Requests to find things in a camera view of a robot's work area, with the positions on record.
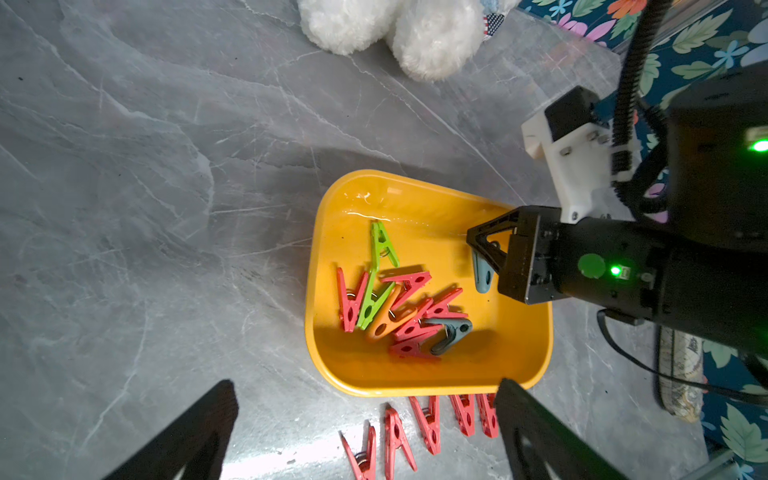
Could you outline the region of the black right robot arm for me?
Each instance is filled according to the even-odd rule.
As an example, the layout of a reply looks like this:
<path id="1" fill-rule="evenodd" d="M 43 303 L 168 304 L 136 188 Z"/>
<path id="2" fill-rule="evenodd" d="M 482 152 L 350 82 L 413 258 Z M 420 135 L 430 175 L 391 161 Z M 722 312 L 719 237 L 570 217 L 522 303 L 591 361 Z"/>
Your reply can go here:
<path id="1" fill-rule="evenodd" d="M 707 79 L 666 109 L 647 104 L 641 71 L 669 9 L 651 1 L 639 18 L 609 150 L 584 168 L 551 150 L 559 206 L 516 208 L 466 241 L 504 296 L 580 299 L 599 325 L 650 321 L 717 342 L 765 384 L 767 65 Z"/>

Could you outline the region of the yellow plastic storage box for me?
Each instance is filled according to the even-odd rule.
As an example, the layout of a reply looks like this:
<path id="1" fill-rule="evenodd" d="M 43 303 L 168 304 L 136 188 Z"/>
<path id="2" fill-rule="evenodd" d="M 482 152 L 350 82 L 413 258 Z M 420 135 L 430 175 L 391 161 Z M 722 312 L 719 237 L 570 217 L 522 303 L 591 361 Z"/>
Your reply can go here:
<path id="1" fill-rule="evenodd" d="M 535 385 L 553 351 L 552 307 L 479 293 L 465 240 L 469 228 L 506 210 L 479 196 L 376 170 L 337 180 L 316 215 L 306 295 L 305 338 L 321 375 L 359 397 L 489 393 L 504 378 Z M 384 224 L 402 272 L 431 276 L 414 304 L 460 289 L 451 307 L 465 312 L 473 328 L 445 354 L 422 349 L 397 356 L 392 336 L 372 342 L 363 331 L 343 330 L 337 282 L 344 279 L 354 289 L 369 268 L 374 221 Z"/>

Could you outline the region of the teal clothespin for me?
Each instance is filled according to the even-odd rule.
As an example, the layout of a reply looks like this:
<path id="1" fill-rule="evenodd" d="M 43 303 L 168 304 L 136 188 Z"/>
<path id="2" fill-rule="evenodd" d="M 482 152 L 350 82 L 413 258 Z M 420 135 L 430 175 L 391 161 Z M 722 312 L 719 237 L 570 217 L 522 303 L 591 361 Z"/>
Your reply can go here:
<path id="1" fill-rule="evenodd" d="M 494 269 L 477 251 L 472 251 L 473 272 L 475 288 L 480 294 L 487 294 L 491 290 Z"/>
<path id="2" fill-rule="evenodd" d="M 434 356 L 445 354 L 473 330 L 473 324 L 468 318 L 432 318 L 428 319 L 427 323 L 440 325 L 445 331 L 445 337 L 430 349 Z"/>

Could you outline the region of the orange clothespin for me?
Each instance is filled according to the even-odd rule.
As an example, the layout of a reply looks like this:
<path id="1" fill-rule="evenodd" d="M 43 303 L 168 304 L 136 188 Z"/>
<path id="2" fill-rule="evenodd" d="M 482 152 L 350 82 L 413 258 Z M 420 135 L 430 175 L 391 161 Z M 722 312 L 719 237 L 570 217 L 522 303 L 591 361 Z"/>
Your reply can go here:
<path id="1" fill-rule="evenodd" d="M 391 334 L 407 321 L 413 319 L 417 313 L 414 306 L 402 306 L 399 310 L 394 308 L 394 304 L 401 295 L 403 286 L 401 284 L 392 284 L 393 289 L 379 309 L 371 325 L 366 329 L 366 338 L 369 342 L 376 342 Z"/>

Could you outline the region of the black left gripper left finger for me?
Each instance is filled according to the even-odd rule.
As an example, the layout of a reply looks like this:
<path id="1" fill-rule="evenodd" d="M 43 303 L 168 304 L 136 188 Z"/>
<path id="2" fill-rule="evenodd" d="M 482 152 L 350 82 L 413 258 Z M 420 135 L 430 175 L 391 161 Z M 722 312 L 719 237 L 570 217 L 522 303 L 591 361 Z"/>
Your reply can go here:
<path id="1" fill-rule="evenodd" d="M 235 385 L 222 380 L 109 479 L 218 479 L 238 417 Z"/>

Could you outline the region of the green clothespin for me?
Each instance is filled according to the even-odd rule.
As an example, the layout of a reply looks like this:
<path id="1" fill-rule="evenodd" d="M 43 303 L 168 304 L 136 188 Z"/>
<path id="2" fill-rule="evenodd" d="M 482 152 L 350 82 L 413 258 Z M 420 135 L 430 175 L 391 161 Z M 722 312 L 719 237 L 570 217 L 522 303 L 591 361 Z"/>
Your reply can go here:
<path id="1" fill-rule="evenodd" d="M 386 282 L 384 290 L 376 294 L 374 292 L 374 284 L 377 280 L 377 274 L 378 271 L 376 269 L 371 269 L 369 271 L 369 279 L 364 290 L 363 301 L 360 306 L 357 321 L 357 327 L 361 330 L 366 330 L 373 322 L 376 314 L 384 305 L 384 302 L 390 297 L 395 287 L 395 283 Z"/>
<path id="2" fill-rule="evenodd" d="M 388 259 L 394 268 L 401 266 L 399 257 L 381 221 L 371 223 L 371 266 L 369 275 L 374 278 L 381 268 L 381 261 Z"/>

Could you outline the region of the red clothespin placed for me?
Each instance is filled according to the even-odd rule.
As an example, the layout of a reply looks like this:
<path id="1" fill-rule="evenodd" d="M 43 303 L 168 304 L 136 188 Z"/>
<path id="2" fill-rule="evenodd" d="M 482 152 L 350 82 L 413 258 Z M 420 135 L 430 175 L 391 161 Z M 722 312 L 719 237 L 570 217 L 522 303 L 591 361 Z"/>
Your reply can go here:
<path id="1" fill-rule="evenodd" d="M 462 394 L 450 395 L 449 400 L 461 433 L 466 437 L 475 434 L 475 396 Z"/>
<path id="2" fill-rule="evenodd" d="M 387 480 L 395 479 L 395 463 L 398 450 L 404 453 L 410 468 L 416 472 L 418 466 L 407 439 L 402 420 L 398 412 L 391 406 L 388 406 L 385 410 L 385 430 L 385 478 Z"/>
<path id="3" fill-rule="evenodd" d="M 339 433 L 339 436 L 355 479 L 375 480 L 377 453 L 377 434 L 375 427 L 371 424 L 368 425 L 367 433 L 365 434 L 365 448 L 357 453 L 352 451 L 342 432 Z"/>
<path id="4" fill-rule="evenodd" d="M 432 455 L 440 454 L 441 436 L 439 398 L 437 396 L 430 396 L 426 407 L 422 407 L 417 397 L 409 397 L 409 402 L 427 451 Z"/>
<path id="5" fill-rule="evenodd" d="M 483 433 L 489 438 L 499 436 L 498 417 L 495 409 L 496 395 L 493 393 L 476 394 Z"/>

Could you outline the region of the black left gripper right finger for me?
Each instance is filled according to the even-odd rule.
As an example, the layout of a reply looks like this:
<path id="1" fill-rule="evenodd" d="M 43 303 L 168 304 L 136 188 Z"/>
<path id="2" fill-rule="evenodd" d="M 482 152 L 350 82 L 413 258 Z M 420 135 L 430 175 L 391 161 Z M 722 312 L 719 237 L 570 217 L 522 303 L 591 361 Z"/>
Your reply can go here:
<path id="1" fill-rule="evenodd" d="M 515 381 L 501 381 L 495 408 L 515 479 L 625 477 Z"/>

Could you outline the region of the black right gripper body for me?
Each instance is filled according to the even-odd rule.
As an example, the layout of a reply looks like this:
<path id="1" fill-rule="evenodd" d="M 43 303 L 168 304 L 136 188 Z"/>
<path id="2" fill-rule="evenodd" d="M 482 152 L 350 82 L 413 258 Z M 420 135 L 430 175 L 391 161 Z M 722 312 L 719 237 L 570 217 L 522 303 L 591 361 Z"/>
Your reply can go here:
<path id="1" fill-rule="evenodd" d="M 658 312 L 673 246 L 665 233 L 599 218 L 562 223 L 551 207 L 522 207 L 512 220 L 501 294 L 527 305 L 572 297 L 647 320 Z"/>

